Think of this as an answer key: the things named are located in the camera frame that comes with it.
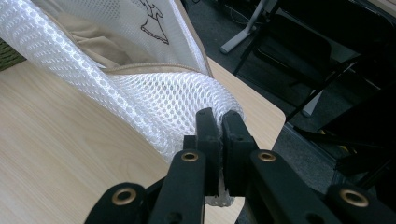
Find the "wooden table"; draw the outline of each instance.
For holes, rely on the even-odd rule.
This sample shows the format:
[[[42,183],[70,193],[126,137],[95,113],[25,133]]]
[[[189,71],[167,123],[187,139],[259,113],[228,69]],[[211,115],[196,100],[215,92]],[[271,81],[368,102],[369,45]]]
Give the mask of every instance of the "wooden table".
[[[271,149],[284,114],[210,61],[244,107],[261,148]],[[129,125],[29,62],[0,72],[0,222],[83,223],[110,187],[148,187],[168,164]],[[205,223],[234,223],[243,205],[207,206]]]

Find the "printed drawing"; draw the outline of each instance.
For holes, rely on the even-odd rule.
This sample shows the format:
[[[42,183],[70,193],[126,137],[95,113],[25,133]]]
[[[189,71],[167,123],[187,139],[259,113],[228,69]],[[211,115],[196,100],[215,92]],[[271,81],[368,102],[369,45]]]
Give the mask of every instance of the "printed drawing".
[[[158,18],[163,17],[161,11],[154,4],[150,4],[149,0],[140,0],[140,2],[146,7],[146,10],[148,11],[148,18],[146,22],[140,27],[140,29],[146,32],[148,35],[161,40],[164,44],[169,45],[168,38],[163,32],[163,28],[158,21]]]

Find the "beige fabric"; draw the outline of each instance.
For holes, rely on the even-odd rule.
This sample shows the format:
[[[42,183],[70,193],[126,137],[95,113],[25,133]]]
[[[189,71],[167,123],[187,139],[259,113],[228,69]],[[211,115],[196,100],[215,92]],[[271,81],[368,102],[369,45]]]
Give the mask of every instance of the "beige fabric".
[[[58,15],[56,21],[84,53],[106,68],[133,63],[156,63],[153,57],[133,42],[91,21],[64,12]]]

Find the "gray floor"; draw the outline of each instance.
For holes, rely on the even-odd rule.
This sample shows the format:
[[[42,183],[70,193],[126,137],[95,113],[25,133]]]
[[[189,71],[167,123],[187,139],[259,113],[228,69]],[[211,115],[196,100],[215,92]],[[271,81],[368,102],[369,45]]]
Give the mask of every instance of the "gray floor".
[[[205,46],[206,54],[232,72],[251,37],[227,55],[222,54],[219,48],[245,28],[248,21],[246,18],[249,18],[249,13],[252,13],[253,10],[238,8],[239,11],[244,11],[246,17],[244,18],[235,12],[231,13],[227,8],[219,8],[215,0],[201,0],[197,4],[191,0],[187,0],[187,2],[189,4],[188,14]],[[293,79],[263,61],[257,60],[254,56],[248,58],[238,73],[238,77],[279,107],[285,114],[289,114],[294,108],[287,101],[299,102],[311,91],[303,85],[291,88],[289,84]],[[257,85],[249,82],[247,78],[253,80]],[[296,134],[292,126],[317,132],[324,124],[372,94],[373,91],[373,87],[359,77],[350,75],[338,79],[323,92],[311,117],[306,118],[299,113],[284,126],[276,140],[274,151],[284,157],[310,188],[322,193],[326,192],[332,181],[334,161],[327,160],[322,156],[322,153],[318,153],[320,149]]]

